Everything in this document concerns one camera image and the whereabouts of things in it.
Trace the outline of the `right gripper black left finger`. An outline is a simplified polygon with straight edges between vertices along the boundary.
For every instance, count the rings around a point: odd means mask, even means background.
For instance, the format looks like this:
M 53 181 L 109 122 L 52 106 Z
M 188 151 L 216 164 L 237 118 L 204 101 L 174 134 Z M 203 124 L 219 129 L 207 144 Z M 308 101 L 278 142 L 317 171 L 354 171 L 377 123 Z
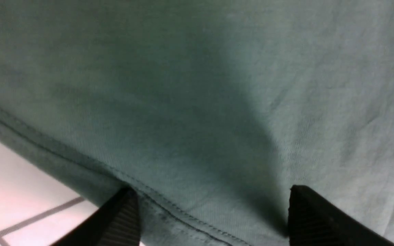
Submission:
M 141 220 L 138 196 L 123 188 L 54 246 L 139 246 Z

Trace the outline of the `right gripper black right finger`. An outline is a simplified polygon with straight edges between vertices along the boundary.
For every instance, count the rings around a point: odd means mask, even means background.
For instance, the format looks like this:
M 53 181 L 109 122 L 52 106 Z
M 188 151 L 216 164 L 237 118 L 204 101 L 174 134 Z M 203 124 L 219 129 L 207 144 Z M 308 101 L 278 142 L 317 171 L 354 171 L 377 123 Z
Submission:
M 290 190 L 288 215 L 291 246 L 392 246 L 308 186 Z

